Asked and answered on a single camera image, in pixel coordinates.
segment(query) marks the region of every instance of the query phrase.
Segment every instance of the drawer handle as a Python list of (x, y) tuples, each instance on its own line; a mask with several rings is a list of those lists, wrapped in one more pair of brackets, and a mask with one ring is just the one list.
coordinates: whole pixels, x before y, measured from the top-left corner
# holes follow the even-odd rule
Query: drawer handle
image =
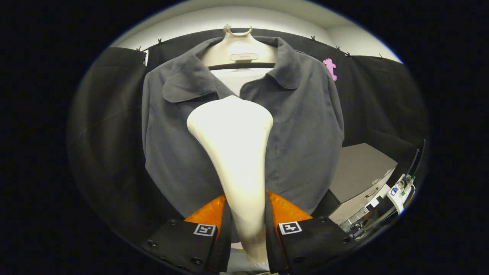
[(366, 198), (368, 198), (368, 197), (370, 197), (370, 196), (374, 195), (374, 194), (377, 192), (377, 190), (378, 190), (378, 187), (377, 187), (377, 188), (375, 188), (375, 190), (374, 190), (374, 192), (373, 192), (372, 194), (367, 195), (367, 196), (365, 196), (365, 197), (366, 197)]

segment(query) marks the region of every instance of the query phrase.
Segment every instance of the ceiling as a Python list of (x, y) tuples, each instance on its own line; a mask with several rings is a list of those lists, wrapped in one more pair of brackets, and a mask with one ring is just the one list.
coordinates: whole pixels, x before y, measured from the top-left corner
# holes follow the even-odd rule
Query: ceiling
[(355, 26), (353, 22), (343, 16), (305, 0), (189, 0), (151, 16), (119, 37), (112, 45), (117, 45), (136, 33), (175, 16), (201, 9), (224, 6), (257, 7), (278, 11), (307, 20), (324, 29), (335, 26)]

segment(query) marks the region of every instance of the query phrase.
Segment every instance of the white undershirt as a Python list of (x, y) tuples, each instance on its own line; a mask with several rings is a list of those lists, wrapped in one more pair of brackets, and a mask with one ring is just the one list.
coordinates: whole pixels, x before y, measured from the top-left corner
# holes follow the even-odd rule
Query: white undershirt
[(250, 68), (250, 69), (217, 69), (211, 73), (215, 75), (233, 93), (240, 96), (241, 87), (250, 81), (260, 79), (272, 68)]

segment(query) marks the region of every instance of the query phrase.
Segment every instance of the shirt collar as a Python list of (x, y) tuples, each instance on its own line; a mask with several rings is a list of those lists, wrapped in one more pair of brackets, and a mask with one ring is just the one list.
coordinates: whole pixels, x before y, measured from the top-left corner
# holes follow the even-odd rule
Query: shirt collar
[[(301, 78), (297, 52), (280, 37), (257, 36), (254, 38), (278, 48), (277, 63), (267, 74), (272, 76), (280, 86), (286, 89), (296, 89)], [(204, 41), (174, 60), (170, 77), (163, 85), (162, 93), (166, 100), (182, 102), (213, 92), (216, 92), (219, 98), (225, 97), (223, 92), (216, 88), (215, 76), (200, 60), (208, 47), (222, 40), (222, 37), (218, 37)]]

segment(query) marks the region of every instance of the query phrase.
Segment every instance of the gray shirt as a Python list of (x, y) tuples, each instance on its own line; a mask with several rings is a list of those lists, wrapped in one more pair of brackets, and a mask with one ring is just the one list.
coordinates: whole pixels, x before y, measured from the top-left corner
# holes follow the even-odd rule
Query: gray shirt
[[(328, 191), (344, 140), (336, 86), (323, 63), (295, 51), (281, 38), (255, 39), (278, 48), (274, 68), (240, 91), (241, 99), (260, 104), (273, 116), (265, 186), (311, 214)], [(204, 51), (221, 40), (202, 42), (155, 68), (144, 80), (146, 169), (184, 217), (223, 194), (209, 156), (186, 124), (198, 106), (235, 95), (200, 61)]]

